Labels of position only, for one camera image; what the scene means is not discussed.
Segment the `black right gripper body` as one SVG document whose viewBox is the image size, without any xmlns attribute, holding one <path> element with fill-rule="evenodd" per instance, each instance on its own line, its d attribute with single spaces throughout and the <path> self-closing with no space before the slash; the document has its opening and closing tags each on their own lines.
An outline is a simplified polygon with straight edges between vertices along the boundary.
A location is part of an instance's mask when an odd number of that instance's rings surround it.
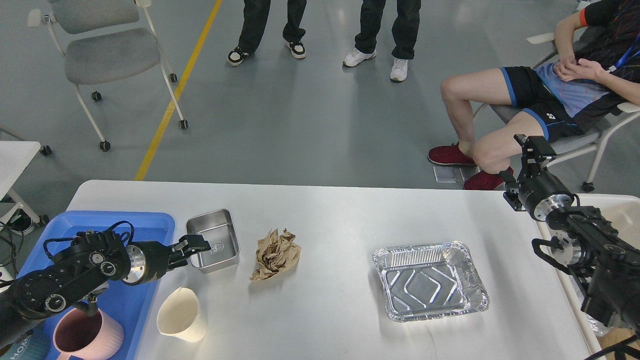
<svg viewBox="0 0 640 360">
<path fill-rule="evenodd" d="M 574 194 L 549 171 L 518 176 L 517 199 L 531 219 L 544 222 L 551 212 L 559 208 L 571 207 Z"/>
</svg>

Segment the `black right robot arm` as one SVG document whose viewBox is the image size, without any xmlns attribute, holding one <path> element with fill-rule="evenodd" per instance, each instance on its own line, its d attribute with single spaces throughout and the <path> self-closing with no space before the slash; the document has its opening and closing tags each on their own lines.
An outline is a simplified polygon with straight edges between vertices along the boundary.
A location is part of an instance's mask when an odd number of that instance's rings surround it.
<svg viewBox="0 0 640 360">
<path fill-rule="evenodd" d="M 522 148 L 522 169 L 517 178 L 501 171 L 503 197 L 515 211 L 545 223 L 550 240 L 532 240 L 539 258 L 571 276 L 583 295 L 581 310 L 604 326 L 628 328 L 631 337 L 592 354 L 615 359 L 639 358 L 631 343 L 639 339 L 640 255 L 637 248 L 618 237 L 618 231 L 599 208 L 582 206 L 572 193 L 547 170 L 556 153 L 543 136 L 514 135 Z"/>
</svg>

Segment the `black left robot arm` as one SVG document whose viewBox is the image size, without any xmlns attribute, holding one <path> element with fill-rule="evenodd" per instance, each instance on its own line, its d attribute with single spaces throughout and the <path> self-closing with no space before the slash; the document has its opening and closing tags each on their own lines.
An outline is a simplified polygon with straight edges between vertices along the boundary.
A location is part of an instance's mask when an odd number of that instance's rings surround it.
<svg viewBox="0 0 640 360">
<path fill-rule="evenodd" d="M 199 234 L 186 234 L 175 244 L 164 245 L 134 241 L 134 227 L 122 233 L 116 227 L 43 242 L 52 264 L 12 280 L 1 294 L 2 346 L 22 340 L 41 322 L 70 307 L 95 315 L 101 287 L 108 281 L 129 286 L 157 281 L 186 266 L 190 256 L 211 249 Z"/>
</svg>

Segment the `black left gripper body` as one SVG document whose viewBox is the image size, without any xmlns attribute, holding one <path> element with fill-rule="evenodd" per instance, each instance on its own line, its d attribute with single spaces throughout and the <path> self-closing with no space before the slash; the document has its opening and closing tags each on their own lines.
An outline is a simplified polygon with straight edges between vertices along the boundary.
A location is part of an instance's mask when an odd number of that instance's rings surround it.
<svg viewBox="0 0 640 360">
<path fill-rule="evenodd" d="M 170 260 L 188 258 L 172 256 L 171 246 L 157 241 L 132 242 L 125 249 L 130 260 L 130 271 L 122 281 L 130 286 L 156 281 L 167 273 Z"/>
</svg>

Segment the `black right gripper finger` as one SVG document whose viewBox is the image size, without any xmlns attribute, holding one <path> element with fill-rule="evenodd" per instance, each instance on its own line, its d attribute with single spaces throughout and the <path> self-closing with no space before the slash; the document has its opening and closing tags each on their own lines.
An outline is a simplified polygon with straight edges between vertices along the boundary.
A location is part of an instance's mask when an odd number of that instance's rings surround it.
<svg viewBox="0 0 640 360">
<path fill-rule="evenodd" d="M 499 172 L 499 176 L 503 179 L 505 185 L 503 198 L 514 211 L 523 211 L 524 206 L 519 199 L 519 183 L 514 178 L 513 173 L 510 170 L 503 170 Z"/>
<path fill-rule="evenodd" d="M 515 141 L 522 148 L 521 173 L 542 173 L 557 158 L 557 153 L 544 136 L 515 134 Z"/>
</svg>

